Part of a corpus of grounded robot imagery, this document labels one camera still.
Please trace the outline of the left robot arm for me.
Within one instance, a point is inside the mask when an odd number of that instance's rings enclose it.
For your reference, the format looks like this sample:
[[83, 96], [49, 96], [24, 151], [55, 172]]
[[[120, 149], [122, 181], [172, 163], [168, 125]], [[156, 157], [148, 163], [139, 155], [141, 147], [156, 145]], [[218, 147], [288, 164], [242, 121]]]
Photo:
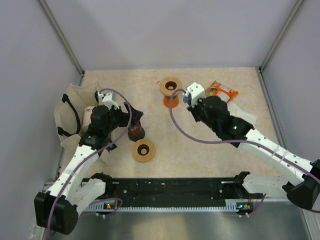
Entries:
[[104, 150], [113, 150], [111, 133], [116, 128], [140, 123], [142, 111], [125, 103], [126, 112], [112, 105], [98, 105], [90, 115], [88, 130], [80, 138], [69, 164], [54, 184], [34, 198], [36, 224], [64, 235], [75, 228], [79, 216], [98, 197], [109, 198], [114, 191], [111, 183], [92, 178], [85, 186], [82, 181], [93, 163]]

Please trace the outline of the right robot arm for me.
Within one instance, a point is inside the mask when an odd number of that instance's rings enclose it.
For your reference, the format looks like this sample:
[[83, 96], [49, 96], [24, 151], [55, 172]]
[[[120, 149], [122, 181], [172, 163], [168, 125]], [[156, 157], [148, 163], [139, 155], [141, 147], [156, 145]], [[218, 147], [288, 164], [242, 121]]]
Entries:
[[249, 194], [287, 197], [294, 205], [311, 211], [320, 194], [320, 162], [311, 162], [274, 143], [246, 120], [230, 114], [217, 96], [193, 100], [184, 97], [196, 122], [204, 123], [223, 143], [250, 152], [276, 169], [280, 175], [242, 172], [233, 185], [239, 198]]

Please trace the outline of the blue ribbed glass dripper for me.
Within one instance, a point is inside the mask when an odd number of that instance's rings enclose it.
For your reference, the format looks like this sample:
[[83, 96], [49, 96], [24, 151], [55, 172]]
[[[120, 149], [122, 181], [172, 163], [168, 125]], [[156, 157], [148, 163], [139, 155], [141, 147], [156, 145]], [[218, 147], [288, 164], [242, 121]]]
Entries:
[[192, 98], [190, 96], [189, 97], [186, 97], [186, 96], [183, 97], [183, 102], [186, 103], [186, 104], [190, 104], [191, 100], [192, 100]]

